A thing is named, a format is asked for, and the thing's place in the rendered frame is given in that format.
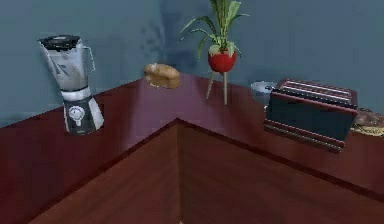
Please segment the dark red wooden counter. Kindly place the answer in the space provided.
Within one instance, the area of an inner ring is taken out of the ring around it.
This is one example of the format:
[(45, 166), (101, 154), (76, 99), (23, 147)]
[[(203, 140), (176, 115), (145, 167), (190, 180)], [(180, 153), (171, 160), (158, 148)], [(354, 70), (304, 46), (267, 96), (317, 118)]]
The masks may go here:
[(327, 149), (268, 132), (247, 88), (138, 80), (97, 98), (103, 127), (55, 109), (0, 129), (0, 224), (384, 224), (384, 138)]

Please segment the house plant in red pot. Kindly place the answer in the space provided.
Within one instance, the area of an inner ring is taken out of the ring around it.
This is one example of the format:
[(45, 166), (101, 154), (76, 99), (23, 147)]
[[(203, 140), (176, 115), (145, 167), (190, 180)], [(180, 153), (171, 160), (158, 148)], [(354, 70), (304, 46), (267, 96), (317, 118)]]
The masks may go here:
[(207, 51), (208, 64), (211, 69), (210, 79), (207, 87), (206, 98), (209, 98), (215, 74), (220, 74), (223, 78), (223, 97), (224, 104), (228, 103), (228, 72), (232, 70), (237, 57), (241, 56), (241, 50), (235, 43), (229, 40), (229, 31), (233, 22), (240, 17), (249, 17), (249, 14), (239, 14), (241, 2), (236, 0), (210, 0), (215, 20), (213, 22), (209, 16), (200, 16), (191, 19), (181, 30), (183, 33), (193, 23), (204, 21), (210, 28), (210, 32), (195, 28), (188, 32), (188, 35), (201, 32), (204, 37), (200, 40), (197, 50), (197, 58), (201, 57), (202, 48), (205, 42), (210, 39), (212, 45)]

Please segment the white blender with black lid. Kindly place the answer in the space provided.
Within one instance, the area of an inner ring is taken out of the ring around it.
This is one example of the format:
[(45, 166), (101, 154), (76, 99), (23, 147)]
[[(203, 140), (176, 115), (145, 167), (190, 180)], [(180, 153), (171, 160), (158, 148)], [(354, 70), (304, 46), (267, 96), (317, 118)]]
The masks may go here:
[(92, 49), (76, 35), (49, 36), (38, 42), (60, 88), (67, 132), (84, 135), (100, 129), (104, 118), (88, 85), (88, 60), (96, 70)]

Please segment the brown food on yellow plate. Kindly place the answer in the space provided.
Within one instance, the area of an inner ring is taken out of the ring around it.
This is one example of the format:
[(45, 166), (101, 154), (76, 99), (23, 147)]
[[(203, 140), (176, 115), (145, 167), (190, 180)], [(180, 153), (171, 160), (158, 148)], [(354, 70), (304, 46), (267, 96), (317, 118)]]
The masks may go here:
[(358, 108), (351, 129), (358, 133), (384, 137), (384, 115), (366, 108)]

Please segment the dark red and black toaster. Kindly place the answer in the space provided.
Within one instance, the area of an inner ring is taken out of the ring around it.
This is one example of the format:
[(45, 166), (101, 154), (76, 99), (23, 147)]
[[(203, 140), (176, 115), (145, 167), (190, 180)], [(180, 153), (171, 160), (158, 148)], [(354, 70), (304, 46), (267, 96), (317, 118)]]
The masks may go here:
[(268, 85), (264, 128), (341, 151), (358, 114), (357, 92), (294, 79)]

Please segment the brown bread loaf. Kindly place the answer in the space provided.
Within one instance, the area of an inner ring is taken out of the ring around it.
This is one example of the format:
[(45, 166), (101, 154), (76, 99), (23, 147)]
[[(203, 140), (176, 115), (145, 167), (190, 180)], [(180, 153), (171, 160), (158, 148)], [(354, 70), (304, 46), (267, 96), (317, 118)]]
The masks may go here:
[(144, 68), (144, 78), (153, 87), (174, 89), (180, 85), (180, 73), (166, 64), (148, 64)]

